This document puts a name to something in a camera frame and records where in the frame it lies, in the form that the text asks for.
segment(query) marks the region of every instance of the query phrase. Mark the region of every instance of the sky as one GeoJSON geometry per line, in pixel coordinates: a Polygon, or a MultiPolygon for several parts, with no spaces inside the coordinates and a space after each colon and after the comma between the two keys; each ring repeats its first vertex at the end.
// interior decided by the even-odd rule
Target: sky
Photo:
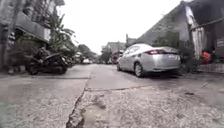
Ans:
{"type": "Polygon", "coordinates": [[[138,38],[181,0],[65,0],[60,14],[80,44],[100,54],[107,42],[138,38]]]}

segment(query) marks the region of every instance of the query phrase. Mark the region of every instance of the concrete road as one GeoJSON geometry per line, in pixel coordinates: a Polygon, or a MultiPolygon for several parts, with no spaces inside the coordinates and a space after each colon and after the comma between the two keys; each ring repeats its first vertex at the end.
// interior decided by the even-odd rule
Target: concrete road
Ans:
{"type": "Polygon", "coordinates": [[[75,66],[63,76],[2,77],[0,127],[223,127],[223,78],[139,79],[111,65],[75,66]]]}
{"type": "Polygon", "coordinates": [[[75,66],[63,76],[0,79],[1,128],[63,128],[95,66],[75,66]]]}
{"type": "Polygon", "coordinates": [[[224,127],[223,76],[143,79],[98,65],[67,128],[224,127]]]}

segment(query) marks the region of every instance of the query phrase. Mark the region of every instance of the car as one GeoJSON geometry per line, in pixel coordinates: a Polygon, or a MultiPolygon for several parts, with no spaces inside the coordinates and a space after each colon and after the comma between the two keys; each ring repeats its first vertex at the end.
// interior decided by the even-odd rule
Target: car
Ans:
{"type": "Polygon", "coordinates": [[[84,59],[83,64],[90,64],[90,60],[89,59],[84,59]]]}
{"type": "Polygon", "coordinates": [[[178,71],[179,67],[180,55],[177,49],[148,44],[130,46],[117,63],[118,71],[132,71],[137,77],[143,77],[147,72],[178,71]]]}

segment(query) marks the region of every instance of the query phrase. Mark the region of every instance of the car door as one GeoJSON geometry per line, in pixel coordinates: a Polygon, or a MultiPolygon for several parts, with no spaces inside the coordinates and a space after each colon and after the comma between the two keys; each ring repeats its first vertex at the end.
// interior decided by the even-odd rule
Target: car door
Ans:
{"type": "Polygon", "coordinates": [[[138,51],[139,46],[132,46],[126,56],[126,65],[127,65],[127,70],[133,71],[133,64],[136,60],[136,51],[138,51]]]}
{"type": "Polygon", "coordinates": [[[122,55],[122,57],[120,58],[120,60],[119,60],[119,66],[120,66],[120,68],[122,68],[122,69],[127,69],[127,54],[128,54],[128,52],[129,52],[129,49],[127,49],[124,53],[123,53],[123,55],[122,55]]]}

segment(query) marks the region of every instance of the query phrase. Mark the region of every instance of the taillight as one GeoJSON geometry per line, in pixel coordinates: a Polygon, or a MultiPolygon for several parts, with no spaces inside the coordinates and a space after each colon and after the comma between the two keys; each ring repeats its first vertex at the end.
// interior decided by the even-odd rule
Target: taillight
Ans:
{"type": "Polygon", "coordinates": [[[166,54],[166,52],[164,50],[150,50],[145,52],[149,55],[155,55],[155,54],[166,54]]]}

